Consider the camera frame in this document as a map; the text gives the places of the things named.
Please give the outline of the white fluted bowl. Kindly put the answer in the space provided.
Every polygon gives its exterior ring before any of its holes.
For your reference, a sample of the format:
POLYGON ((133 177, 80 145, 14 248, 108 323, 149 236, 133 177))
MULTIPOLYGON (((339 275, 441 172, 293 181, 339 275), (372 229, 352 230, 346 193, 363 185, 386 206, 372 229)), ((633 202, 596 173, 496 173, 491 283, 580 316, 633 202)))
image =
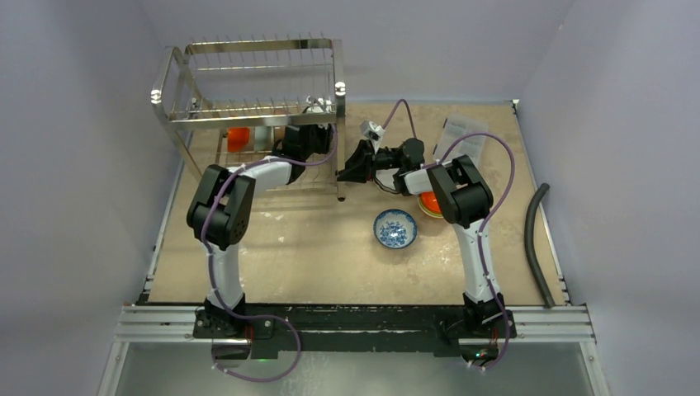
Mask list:
POLYGON ((401 174, 398 168, 377 170, 374 176, 374 184, 385 193, 409 196, 404 178, 405 175, 401 174))

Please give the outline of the metal two-tier dish rack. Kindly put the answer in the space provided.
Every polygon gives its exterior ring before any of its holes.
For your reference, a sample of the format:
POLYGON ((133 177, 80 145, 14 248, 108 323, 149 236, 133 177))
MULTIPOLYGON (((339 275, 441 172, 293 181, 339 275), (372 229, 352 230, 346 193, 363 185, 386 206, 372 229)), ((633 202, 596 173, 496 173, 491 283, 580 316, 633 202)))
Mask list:
POLYGON ((334 124, 338 146, 324 165, 308 168, 294 183, 299 190, 333 192, 346 188, 336 180, 345 156, 346 84, 343 47, 338 39, 297 35, 192 40, 169 46, 162 56, 149 94, 159 123, 177 147, 185 168, 200 177, 217 163, 235 166, 256 161, 271 151, 253 150, 254 128, 274 128, 274 147, 288 126, 334 124), (327 114, 305 114, 305 99, 322 97, 327 114), (250 141, 228 153, 226 131, 250 128, 250 141))

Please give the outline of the white blue floral bowl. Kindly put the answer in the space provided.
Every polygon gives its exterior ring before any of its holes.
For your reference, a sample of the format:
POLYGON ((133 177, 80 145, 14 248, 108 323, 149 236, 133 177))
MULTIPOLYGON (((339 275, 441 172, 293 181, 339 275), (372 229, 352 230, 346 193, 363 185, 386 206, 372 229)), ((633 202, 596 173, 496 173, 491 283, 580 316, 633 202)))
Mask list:
POLYGON ((388 209, 379 213, 373 222, 373 234, 379 244, 389 249, 410 246, 418 235, 417 223, 404 210, 388 209))

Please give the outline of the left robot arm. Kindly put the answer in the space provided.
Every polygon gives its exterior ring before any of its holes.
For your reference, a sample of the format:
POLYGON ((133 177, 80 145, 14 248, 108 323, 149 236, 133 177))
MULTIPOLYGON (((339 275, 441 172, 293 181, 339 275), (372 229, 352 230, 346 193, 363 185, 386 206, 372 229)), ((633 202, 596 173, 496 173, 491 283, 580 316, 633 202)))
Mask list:
POLYGON ((206 253, 209 291, 201 318, 205 327, 237 337, 252 321, 274 321, 271 314, 248 314, 239 279, 239 243, 249 226, 253 201, 272 188, 294 182, 308 167, 335 155, 334 124, 288 128, 271 154, 237 167, 210 165, 187 212, 187 225, 206 253))

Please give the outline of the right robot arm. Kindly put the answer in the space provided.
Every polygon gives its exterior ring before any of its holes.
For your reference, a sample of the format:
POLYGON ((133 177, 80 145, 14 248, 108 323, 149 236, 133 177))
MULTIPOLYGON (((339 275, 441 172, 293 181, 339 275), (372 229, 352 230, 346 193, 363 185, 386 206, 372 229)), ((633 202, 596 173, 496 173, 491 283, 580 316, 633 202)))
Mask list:
POLYGON ((395 169, 395 189, 402 196, 432 192, 442 218, 453 227, 460 249, 466 330, 482 336, 496 321, 508 327, 508 311, 497 286, 487 241, 493 193, 470 157, 462 155, 445 164, 426 166, 423 155, 424 143, 416 138, 405 140, 397 148, 377 148, 371 139, 364 139, 339 171, 337 180, 366 183, 376 179, 378 170, 395 169))

